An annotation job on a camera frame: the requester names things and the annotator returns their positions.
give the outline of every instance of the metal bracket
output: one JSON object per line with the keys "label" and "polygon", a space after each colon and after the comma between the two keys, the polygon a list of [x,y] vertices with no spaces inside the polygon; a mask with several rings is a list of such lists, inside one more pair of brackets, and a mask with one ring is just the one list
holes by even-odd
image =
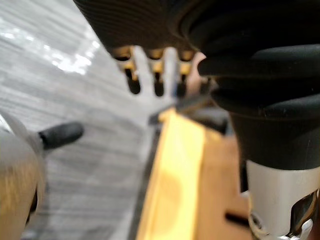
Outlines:
{"label": "metal bracket", "polygon": [[313,221],[312,219],[309,219],[308,221],[306,221],[302,227],[301,227],[301,234],[299,236],[272,236],[270,234],[265,234],[265,233],[261,233],[261,232],[255,232],[254,229],[253,234],[259,239],[259,240],[307,240],[311,229],[313,227]]}

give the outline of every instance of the gray carpet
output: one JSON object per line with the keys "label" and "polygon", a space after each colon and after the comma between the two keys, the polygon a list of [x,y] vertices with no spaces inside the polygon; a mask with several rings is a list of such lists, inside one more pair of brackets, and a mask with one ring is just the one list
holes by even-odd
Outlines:
{"label": "gray carpet", "polygon": [[[136,52],[142,93],[133,96],[72,0],[0,1],[0,108],[33,131],[85,125],[79,142],[46,159],[46,199],[29,239],[128,238],[154,132],[148,117],[173,102],[170,84],[154,96]],[[166,53],[166,80],[174,54]]]}

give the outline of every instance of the black rubber tip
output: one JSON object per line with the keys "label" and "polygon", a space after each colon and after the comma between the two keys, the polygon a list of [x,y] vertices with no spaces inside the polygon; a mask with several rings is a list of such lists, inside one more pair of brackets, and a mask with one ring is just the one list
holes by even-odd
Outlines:
{"label": "black rubber tip", "polygon": [[128,68],[124,70],[124,73],[126,75],[126,80],[127,80],[130,92],[133,93],[133,94],[139,94],[140,90],[141,90],[139,80],[138,79],[137,80],[133,80],[132,79],[132,72]]}
{"label": "black rubber tip", "polygon": [[81,138],[84,127],[79,122],[70,122],[54,126],[39,132],[43,142],[43,149],[56,149],[66,144],[71,144]]}
{"label": "black rubber tip", "polygon": [[128,79],[128,86],[131,93],[133,94],[140,93],[141,87],[140,87],[140,82],[138,80]]}

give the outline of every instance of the black rubber cap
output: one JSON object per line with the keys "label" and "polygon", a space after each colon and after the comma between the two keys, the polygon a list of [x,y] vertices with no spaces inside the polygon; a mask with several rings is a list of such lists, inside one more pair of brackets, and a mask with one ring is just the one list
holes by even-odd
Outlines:
{"label": "black rubber cap", "polygon": [[54,126],[39,132],[43,142],[43,149],[56,149],[66,144],[71,144],[81,138],[84,127],[79,122],[70,122]]}

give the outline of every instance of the ribbed rubber surface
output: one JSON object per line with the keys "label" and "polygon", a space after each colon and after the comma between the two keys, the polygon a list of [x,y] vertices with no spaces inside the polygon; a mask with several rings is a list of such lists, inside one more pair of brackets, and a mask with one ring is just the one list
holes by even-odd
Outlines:
{"label": "ribbed rubber surface", "polygon": [[188,50],[173,36],[159,0],[74,0],[107,50],[140,45],[145,49]]}

